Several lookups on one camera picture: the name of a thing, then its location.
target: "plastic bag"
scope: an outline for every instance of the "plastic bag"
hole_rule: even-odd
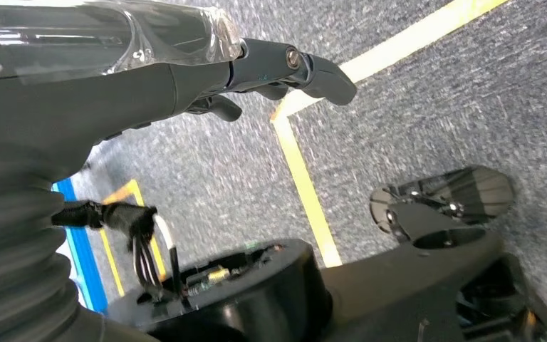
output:
[[[24,83],[153,63],[220,63],[240,54],[239,29],[221,9],[153,0],[0,0],[0,71],[14,70]]]

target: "wire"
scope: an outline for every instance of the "wire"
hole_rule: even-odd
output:
[[[154,215],[154,222],[156,222],[156,227],[158,227],[162,236],[165,237],[165,244],[167,245],[167,249],[170,250],[171,248],[175,247],[175,240],[173,239],[171,229],[169,229],[169,225],[166,223],[166,221],[160,215]]]
[[[156,227],[158,227],[162,236],[165,238],[165,244],[167,245],[167,249],[169,249],[173,292],[175,292],[180,297],[183,297],[183,283],[179,272],[179,257],[177,256],[177,246],[175,245],[175,240],[173,239],[171,229],[169,228],[169,225],[166,223],[166,221],[158,214],[154,215],[154,222],[156,223]]]

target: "gray carpet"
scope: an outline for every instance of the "gray carpet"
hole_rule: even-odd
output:
[[[337,62],[447,2],[188,1],[228,9],[246,36]],[[103,143],[92,169],[73,178],[77,196],[101,200],[137,179],[146,204],[173,224],[183,264],[259,239],[314,243],[269,123],[276,103],[232,98],[244,108],[237,123],[181,115]],[[394,246],[370,218],[374,187],[478,163],[514,177],[517,203],[490,227],[547,300],[547,1],[504,4],[368,78],[351,105],[320,102],[291,124],[343,261]],[[112,300],[118,295],[100,237],[90,239]],[[123,238],[110,241],[130,289],[136,280]]]

